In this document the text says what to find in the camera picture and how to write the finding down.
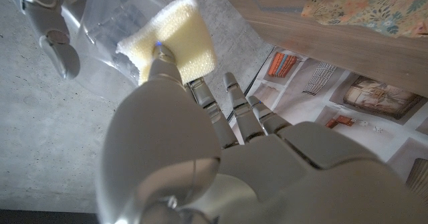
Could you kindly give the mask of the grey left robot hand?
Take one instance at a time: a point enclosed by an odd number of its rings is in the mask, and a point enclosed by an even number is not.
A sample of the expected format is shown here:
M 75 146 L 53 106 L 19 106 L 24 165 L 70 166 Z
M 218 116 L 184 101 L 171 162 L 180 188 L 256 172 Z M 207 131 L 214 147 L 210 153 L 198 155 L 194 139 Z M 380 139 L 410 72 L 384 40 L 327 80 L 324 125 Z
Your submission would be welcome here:
M 188 95 L 173 53 L 118 107 L 96 179 L 101 223 L 426 223 L 420 197 L 374 153 L 313 122 L 292 125 L 227 74 L 245 144 L 227 146 Z

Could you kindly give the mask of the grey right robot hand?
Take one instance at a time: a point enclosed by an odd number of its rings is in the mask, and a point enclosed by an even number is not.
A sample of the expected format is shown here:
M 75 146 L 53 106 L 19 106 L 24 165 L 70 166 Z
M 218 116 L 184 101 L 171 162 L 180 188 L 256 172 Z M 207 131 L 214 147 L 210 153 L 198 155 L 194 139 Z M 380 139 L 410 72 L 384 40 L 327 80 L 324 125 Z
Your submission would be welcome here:
M 63 79 L 80 72 L 80 59 L 71 45 L 69 26 L 79 28 L 86 0 L 13 0 L 24 14 L 40 48 Z

